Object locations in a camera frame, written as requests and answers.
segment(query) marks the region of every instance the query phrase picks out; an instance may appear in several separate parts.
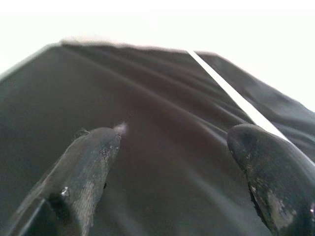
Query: white wall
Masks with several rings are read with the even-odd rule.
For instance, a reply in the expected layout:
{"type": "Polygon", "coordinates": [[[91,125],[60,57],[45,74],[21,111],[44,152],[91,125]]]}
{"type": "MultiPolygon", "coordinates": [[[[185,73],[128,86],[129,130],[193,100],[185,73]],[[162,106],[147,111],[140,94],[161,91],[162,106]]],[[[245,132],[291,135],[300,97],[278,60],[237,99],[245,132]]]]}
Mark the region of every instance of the white wall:
{"type": "Polygon", "coordinates": [[[218,53],[315,111],[312,1],[206,2],[0,3],[0,73],[45,44],[74,35],[188,47],[218,53]]]}

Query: white stripe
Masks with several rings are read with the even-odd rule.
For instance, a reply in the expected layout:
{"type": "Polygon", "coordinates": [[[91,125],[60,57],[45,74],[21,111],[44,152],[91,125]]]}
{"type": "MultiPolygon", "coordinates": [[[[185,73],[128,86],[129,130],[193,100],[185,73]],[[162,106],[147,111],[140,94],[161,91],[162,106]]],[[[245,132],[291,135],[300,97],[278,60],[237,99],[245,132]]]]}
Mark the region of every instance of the white stripe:
{"type": "Polygon", "coordinates": [[[224,78],[221,77],[211,66],[200,58],[194,51],[187,52],[198,62],[202,68],[221,86],[221,88],[233,99],[233,101],[252,119],[252,121],[264,130],[283,138],[286,138],[266,117],[264,117],[251,103],[243,98],[224,78]]]}

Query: white strip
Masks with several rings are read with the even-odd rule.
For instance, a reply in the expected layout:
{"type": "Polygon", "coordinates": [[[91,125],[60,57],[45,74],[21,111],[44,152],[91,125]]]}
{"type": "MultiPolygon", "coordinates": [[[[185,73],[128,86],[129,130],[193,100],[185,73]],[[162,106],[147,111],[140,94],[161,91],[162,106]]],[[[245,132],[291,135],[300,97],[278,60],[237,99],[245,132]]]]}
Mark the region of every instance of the white strip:
{"type": "Polygon", "coordinates": [[[211,66],[200,58],[194,51],[187,52],[198,62],[202,68],[221,86],[221,88],[233,99],[233,101],[252,119],[252,121],[264,130],[277,135],[290,142],[269,120],[266,119],[256,108],[243,98],[224,78],[221,77],[211,66]]]}

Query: white background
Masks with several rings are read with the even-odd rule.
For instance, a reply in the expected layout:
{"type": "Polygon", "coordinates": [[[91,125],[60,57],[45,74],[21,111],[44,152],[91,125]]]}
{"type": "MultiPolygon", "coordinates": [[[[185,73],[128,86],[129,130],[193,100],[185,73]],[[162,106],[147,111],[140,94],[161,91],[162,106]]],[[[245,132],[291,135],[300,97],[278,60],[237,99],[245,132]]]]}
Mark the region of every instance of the white background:
{"type": "Polygon", "coordinates": [[[225,57],[315,111],[311,0],[5,1],[0,73],[44,45],[74,36],[190,48],[225,57]]]}

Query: black fabric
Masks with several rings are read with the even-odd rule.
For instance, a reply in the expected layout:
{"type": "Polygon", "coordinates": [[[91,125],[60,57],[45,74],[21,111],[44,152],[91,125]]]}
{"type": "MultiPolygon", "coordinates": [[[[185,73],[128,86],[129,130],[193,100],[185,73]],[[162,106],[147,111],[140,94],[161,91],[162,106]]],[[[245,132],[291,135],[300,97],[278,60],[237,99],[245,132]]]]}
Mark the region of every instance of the black fabric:
{"type": "MultiPolygon", "coordinates": [[[[309,154],[314,114],[279,93],[261,100],[272,89],[222,61],[216,69],[263,114],[288,107],[266,116],[309,154]]],[[[226,145],[247,115],[186,52],[111,46],[54,46],[2,81],[0,227],[79,130],[121,122],[90,235],[271,235],[226,145]]]]}

